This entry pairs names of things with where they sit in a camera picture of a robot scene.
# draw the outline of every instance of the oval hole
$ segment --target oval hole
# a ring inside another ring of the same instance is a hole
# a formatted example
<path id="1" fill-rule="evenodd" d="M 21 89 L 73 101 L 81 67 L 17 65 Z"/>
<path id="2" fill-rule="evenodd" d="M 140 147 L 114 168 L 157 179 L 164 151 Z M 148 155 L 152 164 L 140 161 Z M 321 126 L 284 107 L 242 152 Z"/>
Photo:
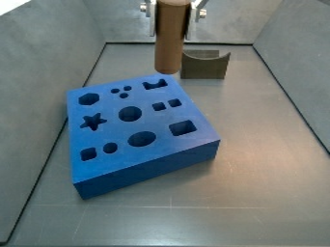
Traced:
<path id="1" fill-rule="evenodd" d="M 142 131 L 136 133 L 129 138 L 129 144 L 134 147 L 146 147 L 153 144 L 157 140 L 157 134 L 150 131 Z"/>

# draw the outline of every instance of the blue foam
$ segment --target blue foam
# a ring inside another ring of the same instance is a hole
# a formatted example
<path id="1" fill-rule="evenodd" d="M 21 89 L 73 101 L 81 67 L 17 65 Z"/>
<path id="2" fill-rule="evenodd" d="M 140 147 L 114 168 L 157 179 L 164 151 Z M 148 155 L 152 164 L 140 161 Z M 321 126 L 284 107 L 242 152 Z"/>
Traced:
<path id="1" fill-rule="evenodd" d="M 83 199 L 217 154 L 220 135 L 169 75 L 73 90 L 67 106 L 73 182 Z"/>

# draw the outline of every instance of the gray metal wall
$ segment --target gray metal wall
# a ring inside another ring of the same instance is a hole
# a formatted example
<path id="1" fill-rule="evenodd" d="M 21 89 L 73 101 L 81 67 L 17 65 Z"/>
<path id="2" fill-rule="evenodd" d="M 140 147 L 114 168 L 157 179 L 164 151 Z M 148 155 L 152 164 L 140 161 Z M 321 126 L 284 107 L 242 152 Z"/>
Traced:
<path id="1" fill-rule="evenodd" d="M 144 0 L 85 0 L 109 42 L 152 42 Z M 254 43 L 283 0 L 210 0 L 192 42 Z"/>
<path id="2" fill-rule="evenodd" d="M 330 151 L 329 22 L 329 0 L 285 0 L 254 47 Z"/>
<path id="3" fill-rule="evenodd" d="M 105 39 L 82 0 L 33 0 L 0 16 L 0 243 L 9 240 Z"/>

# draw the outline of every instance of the hexagonal hole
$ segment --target hexagonal hole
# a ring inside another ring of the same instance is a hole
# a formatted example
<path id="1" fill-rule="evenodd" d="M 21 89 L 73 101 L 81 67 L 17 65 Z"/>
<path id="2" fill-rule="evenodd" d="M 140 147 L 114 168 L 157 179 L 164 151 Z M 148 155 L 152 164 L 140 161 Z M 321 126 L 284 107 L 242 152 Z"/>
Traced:
<path id="1" fill-rule="evenodd" d="M 89 148 L 81 151 L 81 157 L 83 161 L 97 158 L 97 149 Z"/>
<path id="2" fill-rule="evenodd" d="M 79 103 L 82 105 L 93 105 L 99 101 L 99 95 L 94 93 L 89 93 L 85 96 L 79 97 Z"/>

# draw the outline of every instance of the cardboard tube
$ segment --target cardboard tube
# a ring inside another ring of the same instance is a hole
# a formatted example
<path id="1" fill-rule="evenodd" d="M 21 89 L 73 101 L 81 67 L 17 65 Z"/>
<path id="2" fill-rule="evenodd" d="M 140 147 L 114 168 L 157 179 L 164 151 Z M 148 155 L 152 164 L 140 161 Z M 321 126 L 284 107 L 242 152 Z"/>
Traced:
<path id="1" fill-rule="evenodd" d="M 156 69 L 173 74 L 181 69 L 192 0 L 158 0 Z"/>

